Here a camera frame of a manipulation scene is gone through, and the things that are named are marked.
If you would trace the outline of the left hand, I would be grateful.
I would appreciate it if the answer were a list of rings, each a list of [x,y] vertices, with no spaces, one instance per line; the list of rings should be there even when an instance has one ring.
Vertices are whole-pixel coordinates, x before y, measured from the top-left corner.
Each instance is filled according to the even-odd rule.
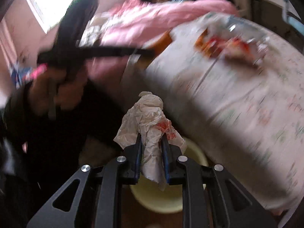
[[[81,101],[88,82],[87,67],[82,66],[71,81],[66,74],[66,70],[50,67],[32,82],[28,100],[35,114],[42,115],[51,107],[70,110]]]

